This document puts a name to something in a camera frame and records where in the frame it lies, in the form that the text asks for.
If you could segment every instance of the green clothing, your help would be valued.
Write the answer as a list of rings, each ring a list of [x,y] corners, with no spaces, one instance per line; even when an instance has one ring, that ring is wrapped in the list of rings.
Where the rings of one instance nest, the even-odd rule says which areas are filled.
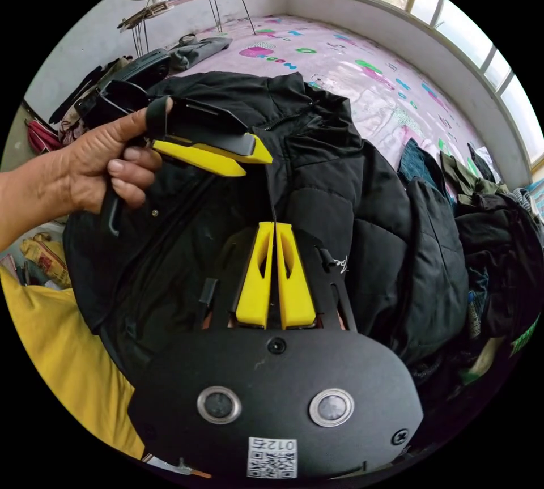
[[[454,156],[447,155],[442,151],[440,152],[440,162],[444,175],[459,192],[457,199],[460,204],[471,204],[474,193],[508,194],[510,192],[504,184],[493,183],[475,176]]]

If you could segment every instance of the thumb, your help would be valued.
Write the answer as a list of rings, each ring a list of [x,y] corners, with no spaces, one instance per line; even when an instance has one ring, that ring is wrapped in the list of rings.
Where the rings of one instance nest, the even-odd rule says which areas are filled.
[[[168,98],[166,103],[166,113],[172,109],[173,101]],[[141,136],[146,132],[146,112],[147,108],[140,109],[130,115],[121,117],[113,122],[103,125],[102,128],[118,143],[126,144],[131,139]]]

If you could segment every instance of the black puffer jacket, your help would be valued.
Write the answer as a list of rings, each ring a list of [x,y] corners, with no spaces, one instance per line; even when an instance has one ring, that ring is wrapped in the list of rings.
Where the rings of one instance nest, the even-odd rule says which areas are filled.
[[[468,279],[449,202],[424,181],[405,190],[351,120],[349,100],[303,82],[210,72],[169,79],[153,96],[226,108],[257,134],[272,165],[220,178],[166,164],[144,207],[102,237],[72,215],[64,243],[74,293],[91,330],[135,381],[177,331],[191,327],[203,279],[224,242],[260,220],[318,237],[346,271],[359,331],[407,364],[462,328]]]

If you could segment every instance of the fingernail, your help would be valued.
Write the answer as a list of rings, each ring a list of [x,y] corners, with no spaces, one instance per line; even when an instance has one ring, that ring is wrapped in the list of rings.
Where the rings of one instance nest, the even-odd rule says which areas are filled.
[[[123,163],[120,160],[110,160],[108,163],[110,172],[120,172],[123,169]]]
[[[138,147],[127,147],[125,149],[124,157],[126,160],[138,160],[141,154],[142,151]]]
[[[119,179],[118,177],[114,177],[112,179],[112,185],[114,187],[124,187],[126,183],[122,179]]]

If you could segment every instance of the qr code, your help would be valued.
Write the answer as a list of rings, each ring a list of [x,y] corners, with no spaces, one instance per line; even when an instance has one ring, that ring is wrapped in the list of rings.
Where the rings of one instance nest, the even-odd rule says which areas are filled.
[[[249,478],[296,478],[297,465],[296,440],[249,439]]]

